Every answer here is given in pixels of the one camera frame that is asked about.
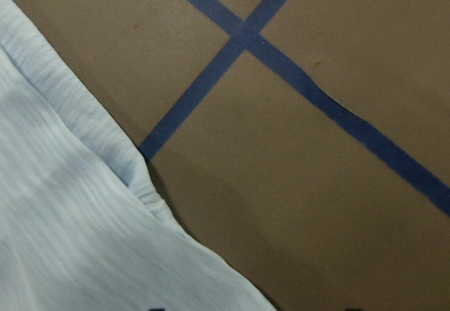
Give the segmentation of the light blue button-up shirt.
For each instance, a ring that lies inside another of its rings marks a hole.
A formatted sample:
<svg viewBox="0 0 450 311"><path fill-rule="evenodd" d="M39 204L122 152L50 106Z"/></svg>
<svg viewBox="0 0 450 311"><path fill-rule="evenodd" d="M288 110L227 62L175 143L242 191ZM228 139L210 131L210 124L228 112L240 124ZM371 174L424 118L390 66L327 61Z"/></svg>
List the light blue button-up shirt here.
<svg viewBox="0 0 450 311"><path fill-rule="evenodd" d="M1 0L1 309L272 309L183 230L129 137L12 0Z"/></svg>

